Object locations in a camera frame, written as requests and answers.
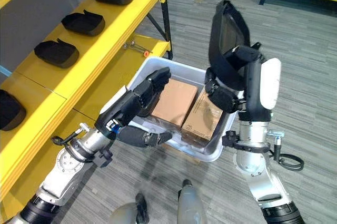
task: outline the plastic bin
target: plastic bin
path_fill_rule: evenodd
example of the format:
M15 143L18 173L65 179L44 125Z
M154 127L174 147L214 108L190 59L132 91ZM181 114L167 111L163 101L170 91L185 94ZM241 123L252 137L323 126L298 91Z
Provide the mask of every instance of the plastic bin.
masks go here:
M158 70L162 67L170 67L172 78L195 85L198 87L198 95L204 87L205 70L197 69L185 64L178 62L173 62L167 59L150 57L144 61L140 69L137 71L135 76L132 78L128 85L128 89L134 89L138 84L140 84L149 74L153 71ZM221 141L221 136L228 131L234 121L236 113L228 114L223 113L219 124L212 136L212 139L205 147L195 147L181 140L180 133L173 133L172 139L167 141L166 144L188 154L194 158L197 158L203 162L213 162L219 158L223 146ZM160 127L156 124L152 124L145 121L143 118L136 116L130 125L140 127L148 132L162 133L166 131L165 128Z

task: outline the brown cardboard box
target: brown cardboard box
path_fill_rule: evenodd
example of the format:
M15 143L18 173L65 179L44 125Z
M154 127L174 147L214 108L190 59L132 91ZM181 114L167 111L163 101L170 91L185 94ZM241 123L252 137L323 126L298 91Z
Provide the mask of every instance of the brown cardboard box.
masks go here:
M182 139L189 143L210 141L221 114L222 110L209 100L204 88L182 127Z
M152 122L179 132L195 101L196 93L196 86L170 79L151 113Z

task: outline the floor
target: floor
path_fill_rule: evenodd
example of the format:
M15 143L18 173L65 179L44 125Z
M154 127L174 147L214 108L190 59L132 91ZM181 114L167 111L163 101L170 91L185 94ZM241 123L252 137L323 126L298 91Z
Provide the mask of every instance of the floor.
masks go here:
M174 60L207 68L212 16L221 0L168 0ZM231 0L252 42L282 62L280 94L271 128L286 133L282 150L305 160L301 172L278 166L306 223L337 222L337 18L266 0ZM158 5L152 10L158 20ZM148 20L138 32L159 37ZM265 223L226 149L212 163L195 163L165 147L137 149L117 142L114 160L92 169L55 223L106 223L117 207L145 192L150 223L176 223L177 192L189 178L198 187L209 223Z

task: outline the wall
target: wall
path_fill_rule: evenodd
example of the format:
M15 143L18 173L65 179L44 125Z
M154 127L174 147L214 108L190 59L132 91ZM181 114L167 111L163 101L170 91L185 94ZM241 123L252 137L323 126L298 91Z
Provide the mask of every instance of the wall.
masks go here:
M0 9L0 65L14 71L21 61L82 0L11 0ZM0 74L0 83L6 77Z

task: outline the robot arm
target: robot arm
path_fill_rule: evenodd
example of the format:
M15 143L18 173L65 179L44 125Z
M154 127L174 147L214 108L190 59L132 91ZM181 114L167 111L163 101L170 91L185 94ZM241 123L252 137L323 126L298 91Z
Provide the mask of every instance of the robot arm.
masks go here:
M279 90L281 62L278 59L266 60L258 50L247 46L237 46L221 57L224 68L235 71L218 72L219 67L212 67L211 64L205 79L206 91L209 99L222 110L228 113L239 111L240 119L239 134L236 135L235 131L226 132L222 139L223 145L237 149L233 158L235 167L246 179L267 223L304 223L278 174L270 168L269 163L270 144L266 136L275 137L273 155L277 162L281 137L284 136L280 132L268 131L271 110L276 104ZM240 90L243 86L244 98L238 100L229 89L220 86L216 76L235 90ZM237 85L230 81L232 78L237 79ZM298 171L303 169L303 161L299 158L297 161L300 162L297 164Z
M169 140L172 135L168 132L153 134L128 124L138 113L152 107L153 97L161 93L170 77L166 67L147 76L132 91L121 88L102 108L94 128L81 123L66 139L53 137L55 144L65 148L58 153L54 168L34 197L10 223L51 223L90 166L102 168L112 161L110 148L116 139L143 148ZM81 132L85 132L83 137L78 136Z

